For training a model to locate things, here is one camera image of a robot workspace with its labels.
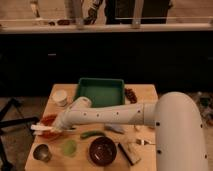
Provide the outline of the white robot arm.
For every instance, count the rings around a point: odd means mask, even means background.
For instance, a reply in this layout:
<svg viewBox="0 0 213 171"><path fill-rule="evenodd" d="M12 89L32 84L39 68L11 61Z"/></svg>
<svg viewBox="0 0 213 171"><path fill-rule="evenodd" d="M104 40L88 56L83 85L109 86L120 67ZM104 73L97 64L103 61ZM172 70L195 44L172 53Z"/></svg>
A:
<svg viewBox="0 0 213 171"><path fill-rule="evenodd" d="M92 108L85 97L58 114L53 127L112 123L146 125L155 129L157 171L209 171L202 120L186 94L169 92L156 102Z"/></svg>

